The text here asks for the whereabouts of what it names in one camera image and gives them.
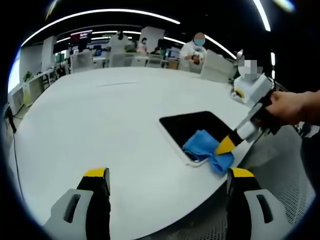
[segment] white robot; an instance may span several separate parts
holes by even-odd
[[[245,60],[242,56],[238,70],[240,76],[233,82],[231,98],[251,108],[248,116],[237,126],[234,134],[227,136],[216,149],[216,154],[232,151],[243,140],[251,142],[262,132],[275,134],[280,124],[278,119],[271,116],[265,107],[269,105],[270,93],[274,89],[274,81],[262,73],[263,68],[257,65],[256,60]],[[257,117],[267,122],[263,129],[254,121]]]

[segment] blue cloth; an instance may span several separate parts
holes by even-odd
[[[194,155],[199,161],[209,158],[213,171],[224,175],[234,162],[235,157],[231,152],[216,155],[215,150],[218,145],[219,142],[206,130],[197,130],[182,146],[182,149],[185,153]]]

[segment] white chair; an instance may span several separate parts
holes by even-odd
[[[131,67],[131,64],[135,58],[135,55],[137,55],[137,54],[136,53],[126,53],[124,56],[123,66],[124,67]]]
[[[161,55],[150,54],[146,66],[150,68],[161,68],[162,58],[163,56]]]
[[[131,62],[131,67],[145,67],[149,58],[145,55],[136,54]]]
[[[125,58],[126,58],[125,53],[112,54],[110,57],[110,68],[124,67]]]
[[[235,74],[234,64],[211,50],[207,50],[201,70],[201,79],[228,83]]]
[[[71,73],[79,73],[94,69],[91,51],[84,51],[70,56]]]

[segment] desk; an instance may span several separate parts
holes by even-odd
[[[179,69],[180,61],[177,60],[169,60],[168,61],[168,69]]]
[[[222,83],[172,69],[115,67],[63,76],[31,106],[15,135],[21,187],[40,224],[92,168],[110,168],[111,239],[136,239],[176,222],[227,179],[193,168],[159,123],[211,111],[235,128],[249,109]],[[234,151],[237,166],[250,144]],[[9,163],[16,174],[13,146]]]
[[[44,71],[38,75],[35,75],[31,80],[29,80],[28,82],[31,82],[35,79],[38,79],[40,77],[43,77],[44,75],[46,75],[46,77],[48,78],[48,82],[49,82],[49,86],[51,85],[51,82],[50,82],[50,74],[53,73],[55,70],[54,69],[49,69],[47,71]]]
[[[145,67],[149,57],[147,55],[135,55],[132,59],[132,67]]]
[[[105,56],[94,56],[92,60],[95,61],[105,61],[107,58]]]

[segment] person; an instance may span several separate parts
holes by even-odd
[[[142,38],[141,42],[139,43],[139,45],[138,45],[138,47],[136,49],[137,53],[147,54],[147,46],[146,46],[147,40],[148,39],[146,37]]]
[[[320,90],[303,93],[275,91],[270,100],[272,104],[266,109],[284,123],[306,122],[320,126]]]
[[[201,46],[196,45],[194,40],[187,42],[180,50],[180,69],[190,71],[189,62],[194,65],[201,65],[206,57],[207,50]]]
[[[88,52],[87,43],[84,41],[80,42],[78,45],[78,50],[79,50],[79,53]]]
[[[150,52],[150,54],[160,55],[160,52],[161,52],[161,48],[157,46],[157,47],[154,49],[154,51]]]
[[[137,42],[135,40],[131,41],[131,44],[125,48],[127,53],[136,53],[137,52]]]
[[[109,46],[111,47],[110,53],[124,54],[126,52],[126,45],[129,44],[129,39],[122,31],[118,31],[110,38]]]
[[[69,68],[70,68],[70,65],[71,65],[71,55],[73,55],[73,54],[74,54],[74,51],[73,51],[73,50],[70,50],[70,55],[69,55],[69,57],[68,57],[67,60],[66,60]]]
[[[299,122],[305,122],[320,126],[320,90],[303,93],[275,91],[270,100],[271,105],[267,106],[266,110],[284,123],[295,125]],[[317,127],[317,131],[313,135],[302,138],[300,151],[305,173],[315,191],[315,199],[305,213],[303,220],[286,239],[311,239],[311,235],[314,236],[311,233],[315,233],[317,230],[315,220],[318,219],[320,212],[319,146],[320,131]]]

